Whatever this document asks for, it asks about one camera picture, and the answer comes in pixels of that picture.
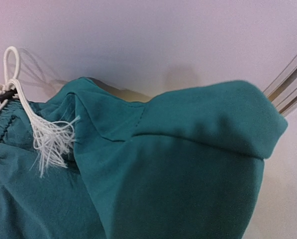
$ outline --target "clothing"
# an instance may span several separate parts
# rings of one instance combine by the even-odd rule
[[[20,103],[0,113],[0,238],[237,239],[287,127],[243,81],[127,103],[80,78],[47,103],[75,122],[68,169],[39,178]]]

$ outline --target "wall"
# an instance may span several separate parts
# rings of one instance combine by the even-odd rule
[[[297,109],[273,156],[245,239],[297,239]]]
[[[35,101],[83,75],[151,96],[232,79],[264,90],[297,53],[297,0],[1,0],[0,81],[9,45],[27,50]]]

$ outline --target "white cord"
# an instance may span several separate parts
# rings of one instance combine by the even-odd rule
[[[7,60],[13,52],[15,55],[15,70],[12,78],[9,78]],[[62,157],[68,154],[74,143],[73,123],[79,119],[76,117],[72,122],[56,121],[49,122],[42,117],[36,115],[30,107],[28,100],[24,96],[21,84],[17,79],[20,71],[20,56],[18,50],[11,46],[8,47],[3,56],[4,66],[4,85],[0,84],[0,95],[6,91],[16,88],[17,96],[23,106],[24,111],[28,115],[33,130],[33,147],[38,150],[40,177],[43,176],[45,170],[49,166],[59,166],[66,168],[67,165]],[[4,100],[0,105],[0,111],[7,104],[8,100]]]

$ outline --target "frayed white thread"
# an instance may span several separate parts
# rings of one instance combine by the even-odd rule
[[[73,123],[79,120],[76,117],[71,122],[49,122],[37,115],[30,119],[33,130],[33,147],[39,151],[39,171],[43,177],[49,166],[67,168],[62,155],[69,154],[74,143]]]

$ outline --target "elastic waistband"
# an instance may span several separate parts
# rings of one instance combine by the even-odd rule
[[[13,100],[9,101],[8,104],[0,112],[0,142],[5,136],[8,127],[12,124],[15,119],[14,111],[21,108],[20,101]]]

